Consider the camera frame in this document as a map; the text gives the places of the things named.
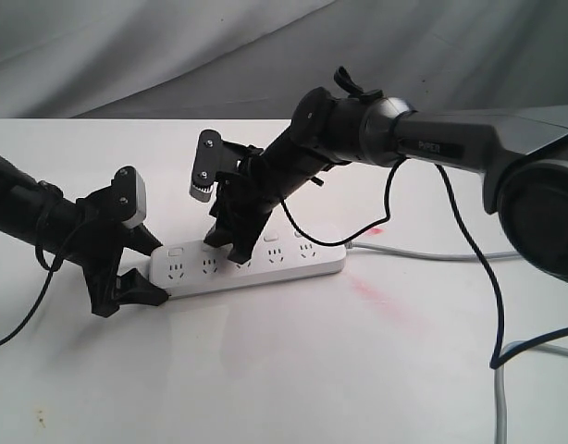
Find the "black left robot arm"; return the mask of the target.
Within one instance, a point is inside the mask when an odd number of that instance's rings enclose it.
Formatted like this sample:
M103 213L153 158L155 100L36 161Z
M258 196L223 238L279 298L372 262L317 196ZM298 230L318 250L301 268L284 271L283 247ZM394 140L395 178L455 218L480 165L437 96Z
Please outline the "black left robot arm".
M83 273L94 315L109 317L124 304L159 306L165 290L132 268L119 274L125 249L149 256L161 242L143 224L146 189L133 166L120 168L109 186L72 202L0 156L0 232L33 246L38 262L55 256Z

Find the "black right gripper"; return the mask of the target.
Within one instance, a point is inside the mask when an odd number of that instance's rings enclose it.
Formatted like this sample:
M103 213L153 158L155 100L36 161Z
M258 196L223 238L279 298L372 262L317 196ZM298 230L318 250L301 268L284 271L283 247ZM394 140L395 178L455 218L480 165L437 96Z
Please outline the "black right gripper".
M276 201L269 197L264 150L253 145L222 142L213 164L216 200L210 215L216 220L204 244L232 248L228 259L238 265L251 260L253 249Z

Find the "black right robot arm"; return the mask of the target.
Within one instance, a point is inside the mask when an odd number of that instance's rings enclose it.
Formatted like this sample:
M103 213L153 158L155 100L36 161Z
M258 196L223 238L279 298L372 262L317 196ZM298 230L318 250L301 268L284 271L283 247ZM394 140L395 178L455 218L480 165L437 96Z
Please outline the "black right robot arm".
M311 90L266 148L202 132L191 195L211 204L206 244L245 263L279 201L320 172L417 159L480 175L483 207L512 247L568 283L568 105L426 112L359 87L344 68L334 79L346 96Z

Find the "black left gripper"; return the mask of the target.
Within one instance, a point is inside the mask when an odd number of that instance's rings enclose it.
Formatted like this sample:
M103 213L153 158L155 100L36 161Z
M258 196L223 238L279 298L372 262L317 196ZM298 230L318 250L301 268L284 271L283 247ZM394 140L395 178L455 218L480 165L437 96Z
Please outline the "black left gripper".
M141 223L127 229L114 219L111 185L76 200L80 229L73 241L73 258L81 266L94 315L109 317L122 305L160 306L168 293L137 268L117 276L126 246L151 255L163 243Z

